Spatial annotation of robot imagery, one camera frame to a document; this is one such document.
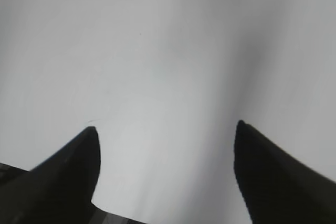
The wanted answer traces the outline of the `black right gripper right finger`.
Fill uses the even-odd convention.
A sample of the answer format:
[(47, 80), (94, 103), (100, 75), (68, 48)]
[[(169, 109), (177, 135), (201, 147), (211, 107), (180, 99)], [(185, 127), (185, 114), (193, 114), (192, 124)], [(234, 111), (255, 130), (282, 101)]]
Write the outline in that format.
[(335, 182), (242, 120), (234, 173), (252, 223), (335, 223)]

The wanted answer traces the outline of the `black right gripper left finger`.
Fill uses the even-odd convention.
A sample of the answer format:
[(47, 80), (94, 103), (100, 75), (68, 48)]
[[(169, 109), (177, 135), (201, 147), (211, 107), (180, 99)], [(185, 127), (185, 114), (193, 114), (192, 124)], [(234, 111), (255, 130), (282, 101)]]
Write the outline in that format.
[(89, 223), (99, 173), (94, 126), (32, 170), (1, 164), (1, 223)]

